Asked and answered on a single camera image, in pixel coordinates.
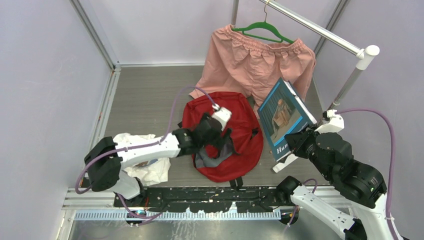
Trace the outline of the blue book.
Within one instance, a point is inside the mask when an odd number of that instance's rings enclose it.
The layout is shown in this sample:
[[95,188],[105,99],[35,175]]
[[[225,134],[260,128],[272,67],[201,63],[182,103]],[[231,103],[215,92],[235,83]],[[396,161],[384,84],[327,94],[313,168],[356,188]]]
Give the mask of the blue book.
[[277,162],[290,154],[287,135],[298,133],[317,123],[294,86],[282,78],[271,88],[257,113],[273,158]]

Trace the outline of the red backpack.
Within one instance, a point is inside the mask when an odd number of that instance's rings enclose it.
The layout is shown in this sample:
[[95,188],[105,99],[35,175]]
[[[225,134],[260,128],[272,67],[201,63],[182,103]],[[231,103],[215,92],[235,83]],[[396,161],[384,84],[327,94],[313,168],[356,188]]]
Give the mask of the red backpack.
[[189,101],[183,110],[183,128],[198,125],[204,113],[212,114],[212,102],[231,112],[220,146],[207,145],[192,155],[196,170],[215,183],[231,182],[251,171],[259,162],[264,137],[247,98],[237,92],[217,91]]

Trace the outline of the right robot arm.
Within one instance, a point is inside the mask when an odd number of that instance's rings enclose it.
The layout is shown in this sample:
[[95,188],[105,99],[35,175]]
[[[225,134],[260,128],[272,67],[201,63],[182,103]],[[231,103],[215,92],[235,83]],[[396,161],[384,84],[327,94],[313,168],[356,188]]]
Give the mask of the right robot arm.
[[371,165],[355,160],[349,142],[338,133],[312,129],[288,134],[285,139],[295,156],[308,159],[349,200],[354,216],[337,210],[292,176],[276,187],[281,204],[307,210],[343,240],[404,239],[387,213],[389,190],[383,175]]

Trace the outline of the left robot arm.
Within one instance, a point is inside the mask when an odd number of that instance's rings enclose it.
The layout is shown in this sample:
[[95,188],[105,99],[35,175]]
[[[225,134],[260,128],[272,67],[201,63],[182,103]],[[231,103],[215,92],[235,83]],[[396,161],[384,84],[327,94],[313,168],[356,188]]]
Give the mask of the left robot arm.
[[232,113],[224,107],[212,115],[205,112],[194,129],[179,128],[141,145],[103,138],[84,161],[83,172],[88,174],[88,188],[94,192],[115,192],[133,206],[141,206],[146,200],[143,185],[125,169],[154,159],[195,155],[208,145],[218,147],[231,133],[226,129],[231,116]]

